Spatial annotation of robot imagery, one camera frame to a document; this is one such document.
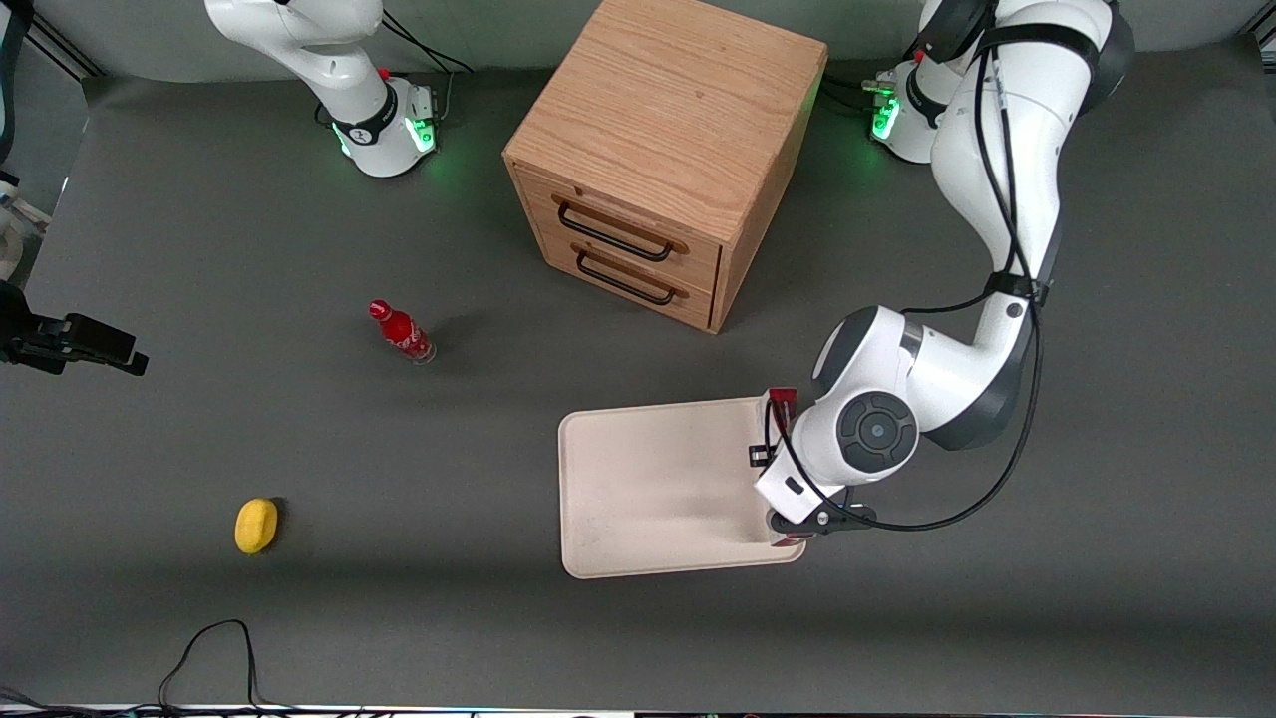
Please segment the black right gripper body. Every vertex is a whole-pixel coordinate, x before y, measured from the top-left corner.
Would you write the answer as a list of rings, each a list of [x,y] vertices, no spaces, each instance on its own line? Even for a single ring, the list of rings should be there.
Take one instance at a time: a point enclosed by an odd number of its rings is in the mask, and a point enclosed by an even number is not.
[[[68,367],[60,339],[61,324],[29,309],[26,295],[14,283],[1,282],[1,362],[26,365],[47,374]]]

